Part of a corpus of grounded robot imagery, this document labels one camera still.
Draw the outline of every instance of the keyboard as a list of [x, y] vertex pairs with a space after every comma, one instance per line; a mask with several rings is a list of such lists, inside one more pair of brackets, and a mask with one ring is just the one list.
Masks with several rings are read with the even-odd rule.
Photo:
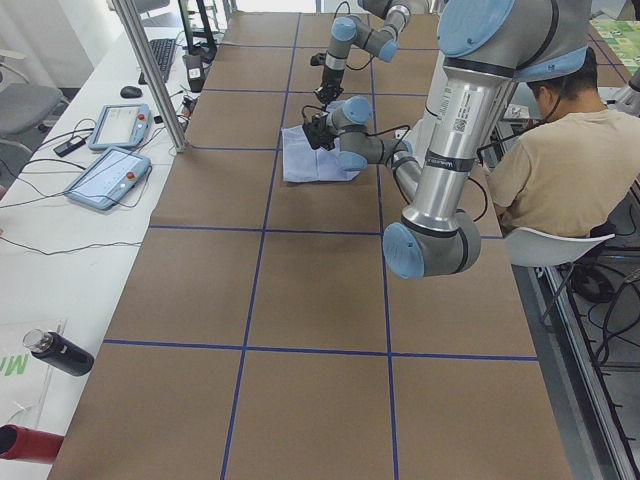
[[[157, 38], [149, 41], [149, 46], [153, 55], [156, 57], [162, 80], [167, 83], [169, 73], [171, 73], [171, 64], [173, 63], [173, 54], [176, 50], [176, 41], [174, 38]], [[140, 72], [138, 84], [146, 85], [144, 73]]]

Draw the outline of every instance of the black mouse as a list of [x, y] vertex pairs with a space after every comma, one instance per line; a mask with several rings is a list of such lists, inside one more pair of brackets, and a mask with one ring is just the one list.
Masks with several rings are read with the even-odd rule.
[[120, 96], [122, 98], [140, 98], [142, 96], [142, 90], [133, 85], [127, 85], [120, 90]]

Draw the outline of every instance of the white desk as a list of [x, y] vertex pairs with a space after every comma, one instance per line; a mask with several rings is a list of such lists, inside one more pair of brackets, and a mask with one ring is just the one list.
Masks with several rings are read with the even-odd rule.
[[[177, 29], [167, 28], [147, 31], [150, 38], [174, 38], [177, 33]], [[176, 47], [175, 55], [166, 84], [170, 95], [181, 90], [180, 85], [188, 87], [179, 47]], [[73, 130], [82, 118], [96, 119], [106, 104], [147, 103], [152, 114], [157, 115], [158, 110], [147, 86], [141, 87], [142, 98], [120, 98], [120, 89], [125, 85], [137, 85], [138, 75], [139, 68], [131, 46], [123, 35], [48, 138]], [[172, 99], [177, 107], [182, 101], [182, 94]], [[90, 126], [90, 122], [84, 122], [79, 128]], [[157, 128], [154, 125], [150, 129], [147, 139]], [[63, 140], [52, 142], [49, 148], [36, 152], [33, 158], [57, 158], [52, 148]], [[153, 171], [135, 208], [115, 206], [106, 213], [100, 213], [60, 196], [26, 206], [0, 209], [0, 228], [4, 230], [4, 237], [44, 251], [68, 250], [92, 243], [141, 242], [171, 168], [173, 152], [166, 130], [142, 150], [141, 153], [151, 159]], [[85, 146], [64, 160], [88, 166], [96, 158], [97, 155]], [[48, 195], [63, 191], [79, 173], [79, 170], [61, 163], [37, 162], [27, 165], [21, 178]], [[140, 182], [123, 202], [135, 203], [143, 184], [144, 181]], [[16, 181], [0, 205], [38, 197], [30, 186]], [[66, 319], [64, 335], [96, 354], [137, 253], [137, 247], [123, 246], [92, 248], [48, 257], [0, 241], [0, 323]], [[53, 369], [38, 429], [58, 434], [67, 431], [86, 378], [72, 377]], [[0, 460], [2, 479], [44, 479], [49, 470], [48, 465]]]

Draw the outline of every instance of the black thermos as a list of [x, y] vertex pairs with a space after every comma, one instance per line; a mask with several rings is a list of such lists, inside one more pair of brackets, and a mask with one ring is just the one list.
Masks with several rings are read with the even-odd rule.
[[31, 355], [73, 376], [79, 377], [91, 370], [93, 356], [56, 332], [31, 330], [22, 343]]

